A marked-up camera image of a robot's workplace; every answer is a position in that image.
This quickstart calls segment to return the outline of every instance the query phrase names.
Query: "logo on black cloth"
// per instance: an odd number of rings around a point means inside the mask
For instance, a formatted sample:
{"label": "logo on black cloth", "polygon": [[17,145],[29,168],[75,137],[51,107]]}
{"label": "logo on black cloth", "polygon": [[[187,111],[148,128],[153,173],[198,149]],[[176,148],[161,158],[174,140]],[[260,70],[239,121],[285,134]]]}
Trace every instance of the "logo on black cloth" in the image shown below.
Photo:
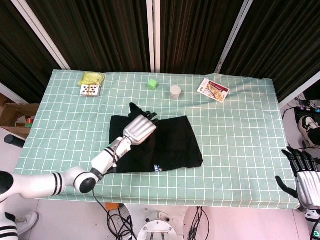
{"label": "logo on black cloth", "polygon": [[160,165],[154,165],[154,171],[155,172],[162,172],[162,168],[160,168]]}

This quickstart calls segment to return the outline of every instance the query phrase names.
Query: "cardboard box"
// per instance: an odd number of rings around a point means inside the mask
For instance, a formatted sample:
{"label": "cardboard box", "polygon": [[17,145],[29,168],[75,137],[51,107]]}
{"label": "cardboard box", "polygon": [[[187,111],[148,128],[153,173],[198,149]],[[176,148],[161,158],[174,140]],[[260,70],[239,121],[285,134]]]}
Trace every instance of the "cardboard box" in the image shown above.
{"label": "cardboard box", "polygon": [[0,128],[26,139],[31,128],[16,127],[16,121],[23,116],[26,116],[27,118],[35,116],[39,109],[39,105],[40,104],[7,103],[0,116]]}

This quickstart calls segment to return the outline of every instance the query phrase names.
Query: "orange object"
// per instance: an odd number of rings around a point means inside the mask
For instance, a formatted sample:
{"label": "orange object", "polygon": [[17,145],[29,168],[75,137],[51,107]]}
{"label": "orange object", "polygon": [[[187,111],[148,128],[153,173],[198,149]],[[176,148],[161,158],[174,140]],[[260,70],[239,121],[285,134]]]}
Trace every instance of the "orange object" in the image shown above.
{"label": "orange object", "polygon": [[115,209],[118,209],[118,208],[119,208],[119,203],[114,203],[114,202],[106,202],[105,203],[105,209],[107,211],[115,210]]}

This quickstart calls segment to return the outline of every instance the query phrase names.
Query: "folded garment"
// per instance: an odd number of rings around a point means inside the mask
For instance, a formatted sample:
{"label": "folded garment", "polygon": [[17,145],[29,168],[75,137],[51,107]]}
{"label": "folded garment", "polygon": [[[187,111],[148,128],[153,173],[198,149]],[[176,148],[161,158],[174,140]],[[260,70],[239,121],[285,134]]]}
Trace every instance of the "folded garment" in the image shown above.
{"label": "folded garment", "polygon": [[[131,111],[140,109],[130,104]],[[109,140],[112,143],[123,136],[124,128],[136,117],[112,116]],[[161,172],[182,167],[195,168],[203,163],[196,136],[187,116],[157,122],[157,129],[142,144],[131,146],[125,156],[117,162],[118,173]]]}

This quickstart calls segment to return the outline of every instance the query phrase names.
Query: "yellow plastic bag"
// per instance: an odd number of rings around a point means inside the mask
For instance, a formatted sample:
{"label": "yellow plastic bag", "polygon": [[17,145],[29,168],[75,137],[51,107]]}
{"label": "yellow plastic bag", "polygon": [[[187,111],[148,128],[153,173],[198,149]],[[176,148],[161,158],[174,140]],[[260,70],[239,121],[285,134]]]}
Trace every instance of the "yellow plastic bag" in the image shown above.
{"label": "yellow plastic bag", "polygon": [[105,74],[99,72],[85,71],[83,78],[78,85],[99,85],[101,87],[102,82],[105,80]]}

